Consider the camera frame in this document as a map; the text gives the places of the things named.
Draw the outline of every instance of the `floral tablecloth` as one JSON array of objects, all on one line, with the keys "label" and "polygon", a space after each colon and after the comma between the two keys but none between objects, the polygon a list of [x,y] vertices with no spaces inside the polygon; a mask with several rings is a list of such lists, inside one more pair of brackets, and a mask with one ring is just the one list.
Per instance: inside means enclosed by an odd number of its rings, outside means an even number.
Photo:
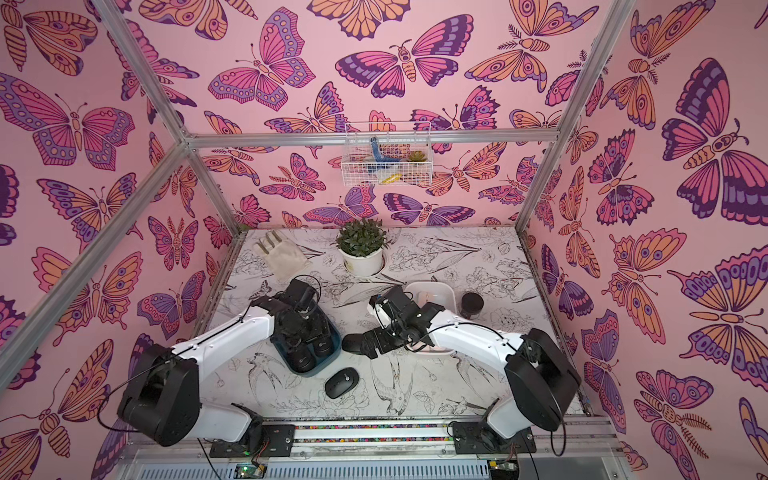
[{"label": "floral tablecloth", "polygon": [[[535,326],[554,338],[511,227],[390,229],[385,268],[370,281],[347,273],[333,243],[337,230],[279,233],[296,242],[312,262],[302,273],[322,283],[319,304],[342,336],[378,326],[366,312],[374,293],[436,280],[450,285],[457,301],[467,291],[482,295],[485,308],[475,321],[508,332],[527,332]],[[236,316],[250,297],[272,295],[286,287],[252,251],[264,235],[262,230],[248,233],[211,327]],[[348,366],[357,369],[359,384],[338,399],[328,398],[325,381]],[[209,401],[242,403],[268,418],[385,419],[478,415],[494,399],[508,395],[509,387],[502,372],[462,354],[423,356],[404,349],[374,360],[342,352],[316,376],[303,378],[292,374],[273,345],[264,341],[207,377],[201,394]]]}]

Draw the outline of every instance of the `wire basket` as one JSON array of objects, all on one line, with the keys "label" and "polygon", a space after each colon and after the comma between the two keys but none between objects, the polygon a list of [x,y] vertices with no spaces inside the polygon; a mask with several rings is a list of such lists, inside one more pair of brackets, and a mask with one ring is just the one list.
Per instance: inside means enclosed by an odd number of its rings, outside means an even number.
[{"label": "wire basket", "polygon": [[[423,130],[392,132],[349,131],[351,124],[370,125],[375,122],[347,122],[345,127],[344,152],[341,160],[341,174],[344,185],[416,185],[428,187],[432,184],[432,169],[435,161],[432,153],[429,122],[391,121],[393,124],[424,124]],[[372,137],[376,139],[382,158],[397,161],[376,161]],[[424,161],[409,161],[414,152],[421,152]]]}]

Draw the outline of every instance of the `butterfly wallpaper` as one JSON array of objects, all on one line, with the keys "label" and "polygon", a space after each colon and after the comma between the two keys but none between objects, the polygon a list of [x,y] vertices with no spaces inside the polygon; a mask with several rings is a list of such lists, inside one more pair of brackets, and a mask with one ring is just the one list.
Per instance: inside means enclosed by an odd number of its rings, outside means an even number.
[{"label": "butterfly wallpaper", "polygon": [[765,5],[721,3],[637,4],[526,231],[638,478],[768,478]]}]

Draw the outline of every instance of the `butterfly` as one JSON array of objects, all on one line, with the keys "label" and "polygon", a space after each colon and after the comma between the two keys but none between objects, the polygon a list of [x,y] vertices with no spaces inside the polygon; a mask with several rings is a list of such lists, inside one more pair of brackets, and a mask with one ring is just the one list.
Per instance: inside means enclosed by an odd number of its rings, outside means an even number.
[{"label": "butterfly", "polygon": [[[16,212],[18,178],[8,165],[0,164],[0,218],[10,218]],[[10,245],[16,238],[16,230],[6,223],[0,223],[0,247]]]},{"label": "butterfly", "polygon": [[154,235],[154,248],[160,255],[164,255],[165,268],[170,272],[174,269],[174,264],[181,262],[183,268],[190,264],[190,253],[194,251],[194,236],[197,235],[197,220],[190,223],[184,229],[184,218],[179,222],[178,230],[174,227],[174,222],[168,217],[168,228],[166,228],[157,218],[151,215],[147,218],[149,230]]},{"label": "butterfly", "polygon": [[605,310],[602,318],[594,321],[594,329],[581,331],[581,345],[592,357],[584,363],[584,381],[598,393],[603,410],[611,417],[614,428],[619,433],[627,433],[627,416],[624,414],[624,402],[619,389],[611,377],[613,367],[611,359],[619,347],[619,319],[616,313]]},{"label": "butterfly", "polygon": [[299,18],[287,8],[278,8],[261,28],[259,55],[253,53],[253,66],[237,67],[219,73],[208,85],[208,91],[218,100],[232,98],[244,104],[256,100],[278,111],[288,101],[280,85],[301,88],[315,78],[314,73],[299,58],[304,39],[299,36]]},{"label": "butterfly", "polygon": [[392,214],[393,220],[399,220],[405,225],[418,220],[420,223],[427,221],[427,227],[448,227],[451,223],[458,223],[475,214],[472,208],[437,207],[433,204],[422,205],[417,200],[402,194],[384,194],[384,204]]},{"label": "butterfly", "polygon": [[[254,20],[259,19],[246,0],[226,0],[226,2],[243,15]],[[208,8],[203,14],[205,3],[208,4]],[[182,27],[189,27],[200,20],[194,31],[208,40],[221,40],[227,33],[227,15],[221,8],[220,0],[192,0],[191,2],[143,0],[139,5],[139,14],[153,22]]]},{"label": "butterfly", "polygon": [[[571,234],[571,238],[568,239],[568,243],[565,244],[565,259],[571,266],[578,266],[584,269],[594,278],[600,278],[600,265],[598,265],[598,258],[594,255],[592,247],[581,234],[581,230],[589,233],[589,230],[584,228],[584,224],[581,222],[581,218],[578,217],[578,211],[581,207],[581,195],[584,192],[584,168],[579,167],[574,173],[573,180],[571,180],[571,186],[568,187],[568,191],[564,192],[560,197],[560,215],[564,219],[571,221],[564,225],[559,235]],[[584,213],[587,209],[587,200],[584,200]]]},{"label": "butterfly", "polygon": [[[314,116],[311,116],[309,108],[306,109],[306,119],[304,118],[273,118],[267,120],[264,124],[272,130],[282,134],[314,134],[317,132],[347,132],[359,131],[352,125],[347,124],[347,119],[342,113],[344,104],[341,98],[336,94],[333,82],[329,81],[317,94],[315,100]],[[317,150],[322,146],[310,147],[312,156],[317,158]]]},{"label": "butterfly", "polygon": [[[154,132],[149,133],[149,160],[152,166],[157,166],[161,160],[165,157],[163,146],[160,145],[160,141]],[[170,188],[170,192],[176,196],[181,192],[180,199],[184,205],[184,209],[194,218],[194,212],[192,211],[192,199],[194,198],[194,188],[197,186],[197,175],[194,174],[192,167],[184,168],[184,165],[180,166],[173,174],[166,180],[157,195],[154,196],[152,202],[157,202],[165,197],[165,194]]]},{"label": "butterfly", "polygon": [[436,87],[441,78],[457,72],[458,62],[429,55],[458,57],[472,36],[473,28],[471,15],[456,15],[427,30],[416,40],[411,51],[406,48],[410,40],[390,47],[397,48],[397,55],[387,51],[360,51],[339,60],[336,71],[363,88],[378,78],[371,87],[374,98],[402,97],[406,94],[406,78],[416,81],[417,70],[427,85]]},{"label": "butterfly", "polygon": [[55,412],[52,407],[56,400],[56,387],[67,375],[69,369],[65,370],[54,385],[54,398],[51,404],[39,415],[18,414],[0,420],[4,422],[16,417],[24,417],[40,422],[37,428],[0,438],[0,465],[5,468],[3,474],[6,478],[32,477],[40,459],[43,435],[48,436],[47,443],[56,455],[69,458],[71,440],[67,428],[62,425],[62,420],[79,423],[87,422],[96,416],[98,407],[107,399],[110,392],[110,386],[106,381],[113,350],[114,344],[111,339],[106,339],[96,347],[74,375],[72,383]]},{"label": "butterfly", "polygon": [[[520,28],[528,37],[551,37],[568,33],[581,27],[598,11],[598,7],[594,6],[577,17],[569,15],[568,9],[560,2],[551,7],[548,7],[548,0],[510,0],[509,4]],[[524,81],[531,78],[537,81],[539,93],[543,92],[547,87],[547,69],[538,58],[525,50],[547,51],[549,44],[539,38],[523,38],[514,25],[509,25],[508,29],[515,40],[501,44],[498,49],[521,48],[484,60],[470,68],[464,76],[480,81],[500,81],[507,77],[512,81]]]},{"label": "butterfly", "polygon": [[373,206],[375,198],[373,187],[352,187],[346,193],[343,204],[339,198],[339,203],[335,207],[313,208],[304,214],[304,220],[323,224],[333,223],[343,227],[357,217],[370,218],[378,215],[379,212]]},{"label": "butterfly", "polygon": [[[198,78],[200,77],[200,74],[198,74],[196,71],[190,70],[187,67],[184,67],[183,65],[179,65],[175,61],[168,60],[167,58],[160,58],[160,54],[157,53],[157,50],[154,49],[152,44],[149,42],[149,39],[144,36],[144,32],[141,30],[141,27],[139,27],[139,24],[132,22],[131,20],[126,20],[126,23],[128,23],[128,28],[131,30],[131,34],[134,36],[134,40],[136,40],[136,42],[139,44],[141,52],[144,54],[144,58],[147,60],[147,63],[149,63],[152,71],[157,76],[157,80],[160,82],[160,85],[163,88],[165,95],[168,97],[168,100],[170,100],[171,103],[196,107],[197,104],[194,102],[194,100],[168,86],[174,84],[174,82],[168,77]],[[118,44],[115,43],[109,32],[107,33],[107,36],[112,42],[114,51],[118,54],[120,63],[122,63],[123,68],[125,69],[125,72],[123,72],[123,86],[120,93],[120,98],[123,101],[131,100],[136,94],[136,91],[139,91],[139,94],[143,97],[145,95],[144,87],[141,86],[141,83],[134,73],[131,64],[128,63],[125,55],[123,55],[120,47],[118,47]],[[157,109],[155,109],[154,105],[152,105],[152,101],[149,99],[149,97],[147,97],[147,119],[149,120],[150,124],[154,123],[154,118],[156,115]]]},{"label": "butterfly", "polygon": [[621,447],[624,456],[627,457],[627,463],[629,463],[629,468],[632,472],[639,472],[640,470],[648,468],[647,460],[637,453],[637,450],[633,449],[632,445],[626,442],[619,442],[619,446]]},{"label": "butterfly", "polygon": [[168,340],[179,331],[182,319],[190,323],[197,318],[197,299],[203,293],[204,283],[202,270],[193,273],[180,292],[171,290],[175,296],[155,293],[141,299],[136,314],[149,320],[150,325],[160,325]]},{"label": "butterfly", "polygon": [[[101,194],[96,194],[97,198],[86,194],[83,190],[72,187],[57,180],[41,178],[38,185],[43,193],[48,195],[48,199],[53,207],[58,210],[58,214],[69,220],[73,218],[72,231],[80,239],[80,253],[85,247],[91,244],[101,228],[120,210],[123,203],[136,191],[136,174],[125,174],[109,189],[109,193],[104,197],[104,187],[101,188]],[[136,223],[126,232],[139,233],[136,229]]]},{"label": "butterfly", "polygon": [[482,190],[478,195],[480,198],[488,198],[491,202],[500,200],[504,205],[519,205],[525,200],[525,193],[531,187],[533,177],[536,175],[538,164],[534,162],[536,156],[523,157],[518,164],[517,180],[511,180],[507,177],[509,185],[501,187],[491,187]]},{"label": "butterfly", "polygon": [[[128,362],[128,378],[134,374],[141,354],[154,345],[154,341],[146,333],[141,333],[136,338],[134,349],[131,352],[131,359]],[[118,418],[114,421],[112,428],[115,430],[131,430],[130,426]],[[109,472],[119,463],[120,455],[128,444],[127,432],[110,431],[101,443],[101,448],[96,455],[93,470],[91,471],[91,480],[104,480]]]},{"label": "butterfly", "polygon": [[656,443],[670,454],[682,476],[687,480],[699,480],[694,460],[672,425],[680,428],[686,442],[697,455],[709,458],[686,426],[711,431],[710,424],[694,413],[679,415],[675,409],[692,409],[701,405],[712,396],[714,387],[707,380],[697,376],[678,379],[664,370],[656,372],[655,380],[648,372],[637,372],[636,377],[640,385],[647,390],[640,392],[645,402],[638,399],[634,401],[637,413],[650,423],[650,434]]},{"label": "butterfly", "polygon": [[574,319],[574,313],[584,316],[592,311],[592,298],[576,282],[565,279],[568,274],[559,267],[558,260],[554,258],[552,249],[546,243],[541,245],[541,266],[545,270],[541,279],[544,280],[547,293],[560,296],[558,309],[565,313],[569,320]]},{"label": "butterfly", "polygon": [[234,205],[232,205],[232,208],[235,210],[235,221],[239,225],[247,225],[249,228],[258,228],[259,223],[267,222],[272,217],[270,212],[259,207],[259,201],[253,194],[240,199],[239,210]]},{"label": "butterfly", "polygon": [[[40,290],[44,292],[48,292],[71,266],[71,262],[62,255],[44,247],[38,247],[32,262],[37,267],[35,278],[39,282]],[[53,346],[58,346],[68,332],[87,326],[94,317],[101,319],[102,323],[120,323],[123,330],[127,329],[122,318],[131,305],[131,299],[128,297],[139,281],[143,262],[141,253],[133,252],[112,269],[106,280],[104,275],[107,273],[107,266],[104,265],[101,278],[98,281],[91,279],[86,283],[64,315],[56,322],[56,325],[61,327],[61,335],[54,339]]]},{"label": "butterfly", "polygon": [[[462,111],[456,119],[456,114],[451,116],[444,108],[442,111],[451,120],[429,110],[414,110],[411,113],[411,121],[417,122],[414,130],[491,130],[496,128],[496,114],[499,104],[491,98],[491,91],[485,87],[477,87],[470,92],[464,102]],[[444,154],[451,150],[453,144],[432,144],[432,149],[437,154]]]},{"label": "butterfly", "polygon": [[589,167],[589,183],[609,182],[598,191],[598,195],[608,193],[597,210],[598,222],[603,225],[613,225],[620,218],[622,222],[631,225],[637,215],[648,212],[654,202],[654,196],[648,193],[648,190],[634,185],[620,185],[621,182],[637,176],[621,177],[633,143],[634,130],[625,130],[621,132],[620,137],[608,139],[604,154],[598,155]]},{"label": "butterfly", "polygon": [[733,358],[731,369],[745,382],[763,387],[768,392],[768,374],[763,366],[768,362],[768,346],[740,324],[746,323],[763,330],[745,319],[762,315],[764,309],[753,315],[741,316],[739,312],[749,307],[763,291],[768,278],[763,273],[768,269],[768,245],[760,250],[753,248],[750,253],[723,260],[711,271],[682,273],[668,270],[683,285],[683,295],[714,312],[693,312],[690,315],[710,322],[724,323],[705,326],[688,336],[690,350],[683,359],[702,356],[706,360],[727,365]]},{"label": "butterfly", "polygon": [[[549,117],[546,117],[540,111],[537,114],[541,115],[541,120],[531,113],[525,110],[513,110],[509,114],[509,121],[512,123],[512,127],[515,128],[556,128],[560,122],[560,113],[562,110],[558,110]],[[518,145],[525,145],[527,141],[517,141]]]},{"label": "butterfly", "polygon": [[218,220],[218,218],[205,217],[203,223],[205,223],[205,227],[210,232],[210,243],[214,247],[221,248],[222,245],[232,243],[232,233],[224,225],[224,222]]},{"label": "butterfly", "polygon": [[720,194],[720,152],[723,161],[723,203],[720,213],[728,220],[748,225],[768,226],[768,165],[759,158],[738,150],[728,150],[740,137],[737,130],[722,135],[728,122],[730,88],[723,67],[713,58],[705,58],[690,75],[677,101],[677,113],[696,122],[704,132],[678,118],[671,118],[661,129],[667,140],[662,158],[671,161],[688,157],[683,168],[697,168],[677,189],[677,196],[693,204],[691,211],[699,218],[712,215]]},{"label": "butterfly", "polygon": [[459,170],[459,165],[462,164],[462,155],[458,159],[458,165],[451,168],[451,172],[433,172],[432,173],[432,185],[427,188],[427,193],[435,197],[447,194],[453,186],[453,179],[456,179],[456,183],[469,192],[469,180],[467,177],[472,177],[477,180],[488,180],[498,174],[499,166],[496,164],[498,159],[504,153],[504,149],[507,147],[507,142],[494,142],[486,145],[482,150],[475,154],[474,157]]},{"label": "butterfly", "polygon": [[552,206],[549,202],[554,200],[552,191],[557,187],[562,174],[563,170],[560,168],[560,165],[558,165],[558,168],[549,176],[549,180],[547,180],[547,184],[544,187],[544,192],[542,192],[539,201],[536,203],[536,208],[533,210],[536,218],[541,220],[545,227],[549,227],[549,231],[552,231],[554,228],[554,214],[552,213]]},{"label": "butterfly", "polygon": [[288,182],[285,184],[272,184],[266,185],[259,189],[260,192],[267,195],[280,195],[283,198],[292,200],[296,197],[306,200],[308,202],[315,200],[312,195],[318,190],[325,190],[326,185],[317,180],[317,170],[313,170],[306,166],[306,161],[299,154],[290,155],[290,169],[296,178],[293,178],[287,168],[278,166],[285,177],[273,177],[270,178],[276,182]]},{"label": "butterfly", "polygon": [[75,76],[83,71],[81,53],[96,39],[96,24],[73,12],[34,12],[22,15],[16,7],[24,0],[8,2],[2,8],[5,26],[5,44],[8,54],[22,71],[27,61],[27,40],[22,33],[26,22],[27,33],[45,60],[63,74]]},{"label": "butterfly", "polygon": [[688,2],[675,7],[663,22],[661,15],[656,15],[646,25],[639,25],[640,13],[635,10],[629,31],[630,40],[635,51],[650,63],[642,58],[631,60],[628,64],[630,71],[639,75],[625,78],[611,87],[600,102],[600,108],[615,100],[619,110],[629,107],[627,117],[633,123],[653,130],[656,126],[656,107],[650,85],[643,74],[647,74],[650,81],[656,84],[658,78],[652,67],[657,67],[670,56],[669,53],[662,53],[701,22],[714,6],[715,0]]},{"label": "butterfly", "polygon": [[[744,397],[739,399],[739,416],[741,417],[741,425],[744,428],[746,437],[750,440],[757,454],[768,465],[768,432],[757,425],[755,411],[752,410],[750,401]],[[757,474],[757,480],[764,480],[765,478],[768,478],[768,475]]]},{"label": "butterfly", "polygon": [[127,144],[135,129],[131,114],[117,108],[95,108],[81,119],[67,106],[71,112],[67,114],[49,96],[8,74],[0,73],[0,92],[5,120],[34,132],[32,140],[45,165],[72,165],[85,148],[91,165],[114,171],[115,148]]},{"label": "butterfly", "polygon": [[341,31],[358,40],[373,38],[381,22],[397,20],[411,9],[411,0],[312,0],[306,9],[329,20],[341,18]]},{"label": "butterfly", "polygon": [[641,285],[649,276],[660,277],[647,272],[672,258],[685,243],[686,234],[677,228],[670,231],[662,228],[641,235],[637,241],[632,236],[623,237],[619,242],[613,234],[608,237],[614,243],[614,262],[619,271],[611,275],[607,290],[601,293],[610,293],[618,306],[626,306],[627,313],[644,335],[665,344],[667,339],[659,311]]},{"label": "butterfly", "polygon": [[565,153],[571,152],[571,165],[576,165],[576,162],[581,158],[581,152],[592,149],[598,144],[598,134],[593,131],[581,130],[589,128],[586,125],[581,126],[581,119],[571,132],[571,136],[568,138],[568,146],[565,148]]}]

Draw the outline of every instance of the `black computer mouse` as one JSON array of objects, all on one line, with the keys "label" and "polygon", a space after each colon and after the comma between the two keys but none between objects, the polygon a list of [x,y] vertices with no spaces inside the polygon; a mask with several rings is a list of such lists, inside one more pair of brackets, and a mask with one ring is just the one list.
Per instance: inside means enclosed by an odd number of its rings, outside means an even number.
[{"label": "black computer mouse", "polygon": [[355,388],[360,380],[357,370],[352,367],[345,368],[336,372],[334,376],[326,382],[326,395],[331,399],[338,399],[340,396]]}]

